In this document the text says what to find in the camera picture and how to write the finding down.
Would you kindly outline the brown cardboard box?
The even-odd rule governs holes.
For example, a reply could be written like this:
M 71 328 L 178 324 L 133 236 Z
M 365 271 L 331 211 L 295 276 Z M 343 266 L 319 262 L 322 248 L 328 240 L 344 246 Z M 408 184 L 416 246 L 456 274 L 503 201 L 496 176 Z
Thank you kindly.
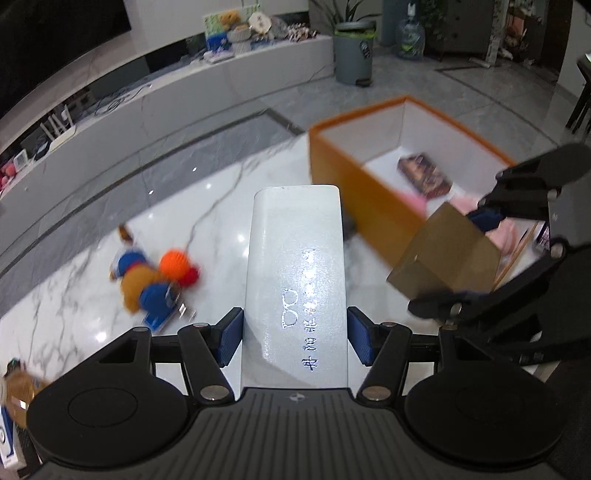
M 415 234 L 387 282 L 410 300 L 442 292 L 488 293 L 500 260 L 496 245 L 445 202 Z

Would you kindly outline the brown plush bear keychain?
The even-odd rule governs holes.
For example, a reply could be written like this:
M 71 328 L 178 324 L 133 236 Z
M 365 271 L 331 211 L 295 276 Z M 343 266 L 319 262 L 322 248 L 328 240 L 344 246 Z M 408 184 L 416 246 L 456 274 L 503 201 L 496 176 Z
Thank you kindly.
M 152 333 L 158 332 L 178 311 L 180 286 L 148 260 L 126 224 L 120 224 L 117 232 L 122 250 L 111 265 L 109 278 L 119 282 L 125 309 L 130 314 L 142 312 L 143 324 Z

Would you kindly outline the white glasses case box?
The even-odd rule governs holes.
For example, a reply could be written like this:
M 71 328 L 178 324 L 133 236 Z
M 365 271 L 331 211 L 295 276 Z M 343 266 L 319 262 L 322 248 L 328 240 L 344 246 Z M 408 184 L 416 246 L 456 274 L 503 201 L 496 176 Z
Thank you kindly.
M 253 201 L 242 336 L 242 386 L 349 383 L 339 189 L 266 188 Z

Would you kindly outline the orange crochet ball toy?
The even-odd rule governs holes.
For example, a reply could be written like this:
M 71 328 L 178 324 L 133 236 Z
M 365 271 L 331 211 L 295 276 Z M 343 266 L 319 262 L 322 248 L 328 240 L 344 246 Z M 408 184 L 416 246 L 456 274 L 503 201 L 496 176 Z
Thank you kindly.
M 183 288 L 195 285 L 200 278 L 197 264 L 193 264 L 187 254 L 179 249 L 166 251 L 158 264 L 162 274 Z

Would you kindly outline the pink folded cloth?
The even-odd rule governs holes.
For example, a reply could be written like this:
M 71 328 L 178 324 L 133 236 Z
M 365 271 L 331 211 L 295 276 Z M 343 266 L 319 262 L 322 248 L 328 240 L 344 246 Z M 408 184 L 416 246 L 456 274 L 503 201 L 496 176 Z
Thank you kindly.
M 478 199 L 452 193 L 424 203 L 424 218 L 402 259 L 466 259 L 472 256 L 503 261 L 518 253 L 533 224 L 479 211 Z

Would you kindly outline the dark picture card pack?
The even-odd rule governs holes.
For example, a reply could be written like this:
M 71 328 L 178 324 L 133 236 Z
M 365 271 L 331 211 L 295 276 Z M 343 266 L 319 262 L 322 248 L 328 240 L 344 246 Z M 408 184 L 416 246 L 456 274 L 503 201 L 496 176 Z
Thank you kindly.
M 398 170 L 428 200 L 449 194 L 453 186 L 426 154 L 402 157 L 398 161 Z

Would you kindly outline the orange storage box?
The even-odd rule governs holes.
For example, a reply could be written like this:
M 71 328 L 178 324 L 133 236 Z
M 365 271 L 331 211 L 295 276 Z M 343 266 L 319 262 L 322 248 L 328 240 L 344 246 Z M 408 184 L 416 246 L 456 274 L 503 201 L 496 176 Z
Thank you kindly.
M 335 185 L 356 231 L 394 267 L 441 204 L 398 168 L 424 154 L 451 181 L 453 194 L 481 198 L 515 161 L 462 123 L 411 96 L 322 120 L 308 131 L 311 181 Z

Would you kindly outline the blue water jug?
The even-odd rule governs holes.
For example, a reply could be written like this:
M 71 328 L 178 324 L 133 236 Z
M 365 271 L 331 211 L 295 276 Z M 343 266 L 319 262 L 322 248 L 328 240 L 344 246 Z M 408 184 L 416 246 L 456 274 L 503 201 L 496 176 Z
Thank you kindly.
M 407 15 L 397 29 L 397 54 L 407 60 L 420 60 L 425 49 L 425 29 L 417 17 L 417 4 L 407 4 Z

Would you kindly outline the dark grey cabinet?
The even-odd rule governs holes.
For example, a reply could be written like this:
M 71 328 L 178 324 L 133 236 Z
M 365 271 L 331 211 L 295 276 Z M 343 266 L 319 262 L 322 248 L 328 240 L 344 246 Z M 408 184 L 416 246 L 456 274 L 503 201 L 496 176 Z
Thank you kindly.
M 436 58 L 486 56 L 493 27 L 493 0 L 450 0 L 436 3 L 428 43 Z

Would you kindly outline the grey trash bin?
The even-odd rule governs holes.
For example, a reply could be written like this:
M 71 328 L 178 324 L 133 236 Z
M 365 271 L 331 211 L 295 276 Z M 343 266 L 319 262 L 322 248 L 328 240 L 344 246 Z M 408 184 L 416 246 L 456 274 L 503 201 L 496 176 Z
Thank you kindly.
M 360 20 L 335 25 L 332 35 L 335 56 L 335 80 L 358 87 L 369 87 L 373 82 L 374 39 L 377 22 Z

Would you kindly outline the green potted plant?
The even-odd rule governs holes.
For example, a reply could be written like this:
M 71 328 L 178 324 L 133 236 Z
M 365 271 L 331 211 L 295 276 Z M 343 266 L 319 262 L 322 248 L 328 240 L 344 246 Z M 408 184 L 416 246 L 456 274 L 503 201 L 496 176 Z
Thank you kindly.
M 311 0 L 308 6 L 311 25 L 321 27 L 329 33 L 334 32 L 339 23 L 376 20 L 382 15 L 374 6 L 374 1 Z

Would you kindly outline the white wifi router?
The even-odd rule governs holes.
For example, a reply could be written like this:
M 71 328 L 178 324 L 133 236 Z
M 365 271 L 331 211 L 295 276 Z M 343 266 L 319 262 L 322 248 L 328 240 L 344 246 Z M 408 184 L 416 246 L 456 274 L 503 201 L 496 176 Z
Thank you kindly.
M 51 153 L 67 142 L 75 133 L 76 125 L 66 104 L 61 104 L 40 122 L 40 128 L 48 139 Z

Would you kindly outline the white marble tv bench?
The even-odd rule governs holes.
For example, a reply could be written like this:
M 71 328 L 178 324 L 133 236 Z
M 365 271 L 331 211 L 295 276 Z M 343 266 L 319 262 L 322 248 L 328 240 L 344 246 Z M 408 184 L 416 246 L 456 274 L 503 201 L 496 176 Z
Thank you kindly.
M 22 204 L 27 214 L 44 214 L 87 181 L 187 125 L 331 74 L 332 38 L 324 35 L 175 70 L 78 126 L 68 141 L 9 185 L 1 210 Z

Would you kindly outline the small teddy bear ornament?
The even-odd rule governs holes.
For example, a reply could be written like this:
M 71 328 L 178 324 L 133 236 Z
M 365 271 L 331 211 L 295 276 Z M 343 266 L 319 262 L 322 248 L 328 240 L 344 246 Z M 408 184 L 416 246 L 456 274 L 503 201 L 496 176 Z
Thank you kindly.
M 226 10 L 217 15 L 219 23 L 225 32 L 242 23 L 242 17 L 238 10 Z

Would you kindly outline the black television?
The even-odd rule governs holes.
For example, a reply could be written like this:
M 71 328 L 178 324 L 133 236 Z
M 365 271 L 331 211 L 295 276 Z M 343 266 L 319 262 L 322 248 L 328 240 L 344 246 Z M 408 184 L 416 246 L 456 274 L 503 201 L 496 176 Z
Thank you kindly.
M 69 63 L 130 30 L 122 1 L 3 1 L 1 113 Z

